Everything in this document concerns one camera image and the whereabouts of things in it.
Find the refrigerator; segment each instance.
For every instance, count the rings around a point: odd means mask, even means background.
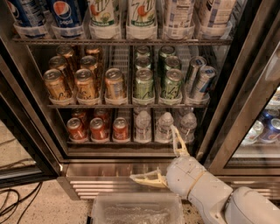
[[[138,185],[130,179],[130,174],[146,173],[156,169],[160,169],[163,174],[166,173],[166,168],[175,155],[172,143],[156,141],[158,117],[163,112],[171,112],[175,117],[180,109],[189,109],[197,118],[194,141],[187,143],[192,156],[205,165],[211,173],[233,187],[242,183],[248,185],[252,183],[251,187],[263,189],[262,193],[266,193],[269,191],[269,183],[271,183],[273,191],[277,194],[275,187],[277,174],[279,174],[277,153],[273,154],[273,164],[260,163],[258,167],[253,167],[254,171],[249,165],[246,166],[246,163],[242,163],[243,166],[239,165],[236,162],[238,159],[235,159],[238,156],[234,156],[239,155],[235,154],[235,150],[260,111],[265,108],[264,100],[257,100],[258,108],[254,110],[254,114],[250,110],[249,118],[246,117],[247,123],[242,130],[234,129],[235,126],[241,127],[241,125],[235,125],[234,121],[238,120],[232,115],[236,111],[243,114],[240,108],[236,108],[241,106],[241,102],[251,108],[251,104],[246,104],[246,100],[252,98],[250,93],[254,93],[255,88],[262,87],[262,91],[266,95],[261,94],[261,97],[268,101],[279,84],[274,75],[271,76],[273,84],[272,82],[269,85],[261,83],[262,72],[266,73],[266,70],[272,69],[270,62],[277,55],[277,45],[275,44],[279,37],[277,36],[279,27],[279,3],[277,1],[236,1],[230,20],[230,33],[222,39],[177,40],[162,38],[160,21],[162,21],[163,12],[161,9],[157,9],[158,31],[156,37],[152,39],[125,38],[131,32],[125,26],[125,20],[120,23],[122,36],[118,38],[100,39],[90,38],[90,36],[83,38],[20,38],[15,33],[13,26],[15,20],[11,12],[4,1],[2,3],[3,7],[0,9],[0,69],[3,81],[1,85],[5,85],[13,96],[11,98],[5,96],[9,91],[5,91],[4,88],[0,89],[4,105],[7,108],[5,113],[3,112],[1,120],[6,119],[5,114],[9,115],[10,120],[17,123],[16,126],[24,129],[29,137],[28,143],[32,143],[35,148],[33,151],[27,147],[27,152],[32,157],[30,160],[35,161],[31,168],[35,169],[40,176],[35,179],[32,176],[21,177],[18,174],[17,177],[23,178],[26,183],[57,179],[72,200],[93,200],[98,193],[168,192],[168,189]],[[118,67],[127,79],[127,101],[121,105],[108,103],[105,90],[102,89],[105,87],[105,83],[102,83],[100,100],[95,105],[78,103],[55,105],[51,103],[43,75],[49,69],[48,61],[56,55],[57,47],[65,45],[80,49],[81,54],[83,54],[85,46],[101,46],[104,52],[104,71],[111,67]],[[218,78],[209,92],[209,101],[202,105],[192,102],[182,103],[181,101],[172,105],[160,103],[159,88],[155,87],[155,101],[148,105],[137,105],[133,99],[134,83],[130,77],[133,74],[133,57],[137,46],[150,47],[155,61],[154,67],[158,61],[159,48],[175,46],[178,56],[182,60],[184,73],[187,71],[192,56],[199,55],[206,58],[207,64],[213,66],[218,74]],[[16,102],[17,109],[12,108],[11,104]],[[135,136],[134,110],[137,108],[150,111],[151,140],[147,143],[139,143]],[[83,143],[71,141],[67,131],[67,121],[71,119],[73,109],[87,109],[88,111],[110,109],[109,140],[106,143],[93,142],[90,141],[90,138]],[[21,122],[19,116],[26,116],[28,123]],[[112,123],[118,116],[124,117],[129,122],[128,142],[116,142],[113,139]],[[234,143],[227,144],[225,138],[227,133],[228,138],[233,140],[230,131],[238,133],[239,136]],[[228,157],[221,158],[221,155],[228,155]],[[232,172],[227,168],[228,161],[234,161],[230,163],[235,164]],[[6,172],[11,175],[10,186],[14,183],[25,183],[14,179],[13,169]]]

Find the white can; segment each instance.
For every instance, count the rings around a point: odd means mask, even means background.
[[[156,22],[156,0],[129,0],[129,26],[152,27]]]
[[[191,26],[194,0],[165,0],[164,25],[171,28]]]
[[[202,26],[226,28],[236,0],[202,0],[199,21]]]
[[[88,0],[91,25],[111,26],[119,23],[119,0]]]

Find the green can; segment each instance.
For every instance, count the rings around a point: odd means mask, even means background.
[[[175,46],[163,45],[158,51],[157,58],[157,77],[164,76],[165,72],[165,59],[168,56],[174,56],[176,54]]]
[[[136,72],[134,97],[147,100],[154,97],[153,73],[149,68],[140,68]]]
[[[181,89],[182,80],[183,74],[180,70],[171,69],[167,71],[160,97],[168,100],[176,99]]]

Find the gold can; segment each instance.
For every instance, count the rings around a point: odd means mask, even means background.
[[[118,68],[110,68],[105,73],[107,97],[112,100],[119,100],[126,97],[123,73]]]
[[[50,69],[44,73],[45,86],[56,101],[64,101],[72,97],[72,92],[58,69]]]
[[[66,59],[72,73],[75,74],[75,72],[78,70],[75,50],[70,45],[59,45],[56,48],[56,54],[58,56],[63,56]]]
[[[73,91],[75,82],[74,82],[74,76],[73,73],[67,64],[67,60],[62,56],[54,56],[49,60],[49,67],[51,69],[58,69],[61,71],[61,73],[66,78],[66,81],[68,83],[68,86]]]
[[[96,89],[99,91],[101,88],[102,77],[99,73],[98,61],[94,56],[84,56],[80,60],[80,68],[86,68],[91,71]]]
[[[90,70],[79,69],[75,74],[75,83],[80,99],[93,100],[98,97],[98,91],[95,91],[95,83]]]

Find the glass door refrigerator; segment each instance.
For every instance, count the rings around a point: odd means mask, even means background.
[[[54,20],[52,21],[52,17],[49,17],[47,26],[42,25],[42,29],[35,29],[36,31],[33,30],[33,33],[29,33],[29,27],[23,29],[18,26],[18,21],[16,22],[8,8],[8,5],[11,7],[10,4],[3,3],[1,5],[3,7],[0,8],[1,56],[9,69],[8,73],[3,72],[3,80],[12,89],[14,98],[24,107],[23,111],[28,115],[29,121],[45,144],[45,147],[39,147],[40,152],[31,154],[35,158],[42,154],[44,163],[48,167],[55,167],[54,177],[58,176],[57,180],[73,200],[91,200],[98,193],[104,192],[168,191],[138,185],[130,179],[130,174],[151,172],[156,169],[160,169],[165,174],[168,164],[175,158],[171,139],[168,138],[168,141],[158,141],[157,139],[158,119],[167,112],[172,115],[174,124],[178,128],[181,125],[180,116],[187,116],[186,120],[190,118],[189,114],[192,119],[194,116],[196,128],[189,127],[182,132],[188,150],[205,165],[206,161],[209,161],[208,156],[213,155],[213,159],[215,159],[214,151],[208,148],[214,145],[212,141],[216,138],[217,131],[221,129],[221,123],[224,122],[225,116],[231,109],[230,100],[236,98],[238,91],[242,92],[241,86],[246,84],[249,79],[247,78],[249,77],[248,71],[253,67],[250,63],[256,60],[258,53],[261,53],[263,41],[274,31],[275,21],[279,21],[277,0],[238,0],[235,1],[227,29],[224,33],[219,34],[218,38],[216,36],[211,38],[209,33],[203,32],[204,28],[200,25],[195,12],[190,26],[192,35],[178,38],[179,34],[185,35],[186,30],[178,30],[178,27],[169,29],[169,26],[165,25],[163,1],[157,1],[157,22],[147,32],[136,32],[131,28],[131,24],[126,23],[126,16],[130,11],[127,2],[131,1],[120,1],[122,10],[119,18],[121,18],[121,22],[113,29],[114,32],[118,32],[118,35],[114,37],[110,36],[112,31],[104,27],[92,30],[93,27],[89,24],[89,10],[87,10],[83,23],[67,32],[58,28]],[[211,5],[211,1],[203,0],[196,1],[194,7],[199,11],[203,3]],[[41,32],[44,33],[44,38],[39,37]],[[143,38],[143,35],[148,34],[151,35],[149,38]],[[175,35],[177,39],[167,38],[166,35]],[[97,82],[99,83],[97,98],[92,101],[83,101],[85,99],[75,96],[67,98],[59,105],[50,97],[44,80],[46,72],[50,69],[50,59],[57,55],[59,46],[62,48],[70,46],[78,58],[85,56],[85,49],[88,46],[99,46],[103,57],[101,64],[98,64],[101,65],[101,77],[104,78],[107,71],[112,71],[111,68],[119,69],[126,83],[124,85],[125,97],[117,103],[114,99],[112,101],[106,92],[108,91],[106,90],[106,80],[101,79],[100,82]],[[133,81],[136,67],[134,57],[136,57],[135,52],[138,47],[145,48],[146,46],[150,48],[153,61],[150,70],[154,73],[155,79],[154,98],[139,101],[134,91],[136,85]],[[175,49],[182,62],[181,71],[184,75],[188,71],[192,57],[201,56],[206,60],[207,65],[214,67],[217,74],[216,79],[213,80],[211,88],[207,89],[209,92],[206,98],[203,98],[204,101],[193,101],[184,94],[184,91],[178,94],[175,101],[166,100],[165,94],[162,94],[161,91],[161,83],[158,81],[158,52],[163,46],[171,46],[167,49]],[[267,59],[267,57],[261,58],[260,62],[264,63]],[[75,66],[80,68],[81,61],[77,61]],[[230,97],[224,96],[226,93],[233,94],[230,94]],[[68,122],[73,118],[73,112],[77,110],[86,110],[89,122],[92,121],[97,110],[109,111],[106,141],[96,141],[101,139],[94,138],[91,129],[87,129],[87,133],[90,135],[85,138],[74,139],[75,136],[71,135],[71,131],[69,131]],[[145,111],[142,113],[145,115],[149,114],[150,126],[148,129],[140,129],[137,126],[139,123],[137,123],[136,117],[139,111]],[[216,118],[217,113],[221,115],[219,120]],[[118,117],[125,118],[129,125],[129,134],[126,135],[125,141],[116,139],[116,136],[113,135],[113,124]],[[237,172],[234,175],[237,178],[241,176]],[[262,175],[270,177],[269,172],[263,172]]]
[[[231,186],[249,186],[279,200],[280,14],[276,11],[274,15],[259,52],[249,62],[251,66],[244,61],[234,64],[227,91],[221,97],[197,158]],[[231,87],[240,74],[246,74],[244,81],[239,87]]]

